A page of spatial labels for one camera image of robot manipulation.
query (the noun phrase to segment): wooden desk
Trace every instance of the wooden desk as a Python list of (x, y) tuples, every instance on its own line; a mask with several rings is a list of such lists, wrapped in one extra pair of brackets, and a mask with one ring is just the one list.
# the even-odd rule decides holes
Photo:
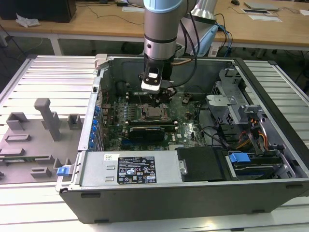
[[(272, 3), (280, 7), (293, 9), (308, 9), (308, 3), (254, 0)], [(282, 22), (254, 21), (248, 14), (238, 14), (241, 8), (247, 8), (240, 0), (240, 6), (230, 3), (230, 0), (218, 0), (215, 13), (225, 16), (226, 28), (233, 34), (233, 47), (252, 47), (266, 49), (309, 50), (309, 16), (293, 14), (288, 9), (278, 12)], [(83, 39), (102, 41), (143, 42), (143, 13), (123, 12), (121, 7), (86, 6), (78, 3), (77, 11), (70, 23), (40, 22), (37, 27), (24, 28), (13, 20), (0, 20), (2, 26), (12, 36), (43, 37), (51, 40), (55, 55), (62, 55), (58, 39)], [(218, 22), (223, 23), (222, 17), (217, 16)], [(212, 44), (216, 51), (224, 41), (224, 34), (218, 32)]]
[[(309, 9), (309, 4), (303, 2), (273, 0), (254, 0), (254, 2), (271, 3), (278, 8)], [(309, 50), (309, 16), (281, 9), (277, 14), (282, 22), (256, 21), (248, 14), (238, 14), (237, 12), (243, 13), (242, 8), (248, 8), (244, 0), (240, 0), (239, 6), (231, 4), (230, 0), (219, 0), (215, 9), (216, 14), (222, 13), (225, 17), (226, 28), (233, 34), (233, 47)], [(217, 16), (217, 20), (223, 24), (220, 15)], [(220, 47), (222, 43), (218, 41), (224, 41), (224, 38), (223, 32), (218, 32), (212, 46)]]

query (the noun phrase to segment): blue cable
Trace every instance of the blue cable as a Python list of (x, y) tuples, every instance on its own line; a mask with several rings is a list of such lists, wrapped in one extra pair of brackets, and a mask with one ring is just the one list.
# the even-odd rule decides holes
[(227, 33), (226, 30), (225, 30), (225, 28), (223, 28), (220, 24), (217, 24), (217, 23), (216, 23), (216, 25), (217, 25), (219, 28), (221, 28), (221, 30), (223, 30), (223, 32), (227, 35), (227, 48), (228, 48), (228, 49), (231, 48), (232, 41), (230, 40), (229, 33)]

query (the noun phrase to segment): blue clip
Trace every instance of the blue clip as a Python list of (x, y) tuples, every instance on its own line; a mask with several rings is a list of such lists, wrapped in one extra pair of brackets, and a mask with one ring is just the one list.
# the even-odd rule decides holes
[(231, 160), (232, 163), (250, 163), (251, 160), (248, 156), (248, 153), (243, 153), (243, 152), (233, 152), (231, 155), (228, 156)]
[(57, 170), (57, 176), (69, 176), (70, 168), (69, 167), (61, 167)]

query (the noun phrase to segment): regulatory symbol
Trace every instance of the regulatory symbol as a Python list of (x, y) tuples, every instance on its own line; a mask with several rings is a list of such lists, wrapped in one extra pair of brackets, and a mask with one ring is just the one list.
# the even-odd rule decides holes
[(127, 168), (126, 173), (128, 175), (135, 175), (135, 168)]

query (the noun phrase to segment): warning label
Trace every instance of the warning label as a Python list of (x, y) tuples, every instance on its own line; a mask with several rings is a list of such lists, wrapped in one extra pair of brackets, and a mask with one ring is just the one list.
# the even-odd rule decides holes
[(118, 184), (156, 183), (154, 161), (154, 157), (118, 158)]

